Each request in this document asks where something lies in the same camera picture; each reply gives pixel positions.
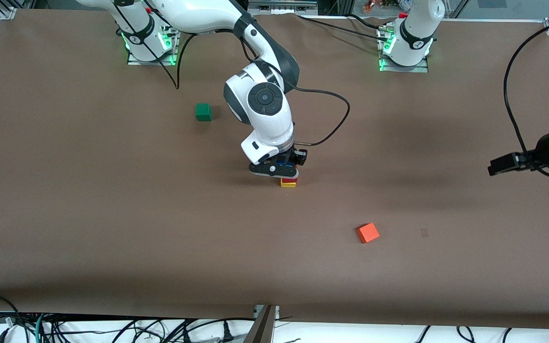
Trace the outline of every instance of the round joint cap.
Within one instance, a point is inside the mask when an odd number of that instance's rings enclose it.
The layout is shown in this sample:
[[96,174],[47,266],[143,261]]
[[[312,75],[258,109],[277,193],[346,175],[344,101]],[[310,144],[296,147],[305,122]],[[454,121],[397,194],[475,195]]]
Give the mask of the round joint cap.
[[275,84],[262,82],[252,87],[247,100],[255,112],[263,115],[275,115],[283,106],[283,92]]

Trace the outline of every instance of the mounting plate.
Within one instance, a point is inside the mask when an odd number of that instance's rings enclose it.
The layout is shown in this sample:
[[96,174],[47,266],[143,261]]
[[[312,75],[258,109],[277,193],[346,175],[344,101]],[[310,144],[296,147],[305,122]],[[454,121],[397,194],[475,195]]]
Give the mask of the mounting plate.
[[[377,37],[385,37],[386,39],[392,40],[395,38],[394,35],[395,27],[391,23],[381,25],[376,30]],[[398,71],[398,72],[429,72],[427,67],[427,56],[423,57],[418,65],[413,65],[412,67],[405,67],[395,63],[389,55],[387,55],[384,50],[385,46],[390,42],[388,41],[378,41],[378,67],[380,71]]]
[[[181,41],[181,33],[178,30],[172,30],[170,33],[173,35],[166,39],[172,45],[172,48],[166,52],[161,58],[160,61],[165,66],[177,65],[177,56],[179,54],[179,41]],[[135,58],[131,52],[128,52],[128,57],[126,59],[128,65],[160,65],[158,61],[141,61]]]

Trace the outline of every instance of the green cube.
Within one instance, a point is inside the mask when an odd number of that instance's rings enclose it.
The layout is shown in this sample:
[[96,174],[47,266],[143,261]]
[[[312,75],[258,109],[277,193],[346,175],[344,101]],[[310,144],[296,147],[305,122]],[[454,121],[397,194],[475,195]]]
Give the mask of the green cube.
[[211,114],[211,106],[205,103],[196,104],[196,110],[194,111],[196,115],[196,120],[198,121],[211,121],[213,120],[213,115]]

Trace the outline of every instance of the block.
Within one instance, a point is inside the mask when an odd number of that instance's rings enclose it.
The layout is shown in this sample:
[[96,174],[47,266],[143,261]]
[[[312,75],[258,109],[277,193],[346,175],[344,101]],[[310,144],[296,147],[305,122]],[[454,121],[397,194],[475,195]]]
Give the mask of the block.
[[381,234],[378,233],[374,223],[369,223],[368,225],[362,226],[357,229],[357,235],[361,243],[368,243],[369,241],[374,241],[374,239],[379,238]]
[[283,187],[283,188],[296,188],[296,182],[285,182],[284,180],[292,180],[292,179],[283,179],[283,178],[281,178],[281,187]]
[[194,109],[194,115],[196,115],[196,120],[198,121],[211,121],[213,120],[213,114],[211,113],[211,106],[204,102],[199,102],[196,104],[196,109]]

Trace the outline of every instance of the orange cube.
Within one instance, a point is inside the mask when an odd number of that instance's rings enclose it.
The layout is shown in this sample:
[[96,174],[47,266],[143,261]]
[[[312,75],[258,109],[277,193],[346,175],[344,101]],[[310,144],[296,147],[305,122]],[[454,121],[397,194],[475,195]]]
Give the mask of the orange cube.
[[361,240],[361,243],[368,243],[369,241],[374,241],[374,239],[379,238],[381,234],[378,233],[374,223],[369,223],[368,225],[362,226],[357,229],[357,235]]

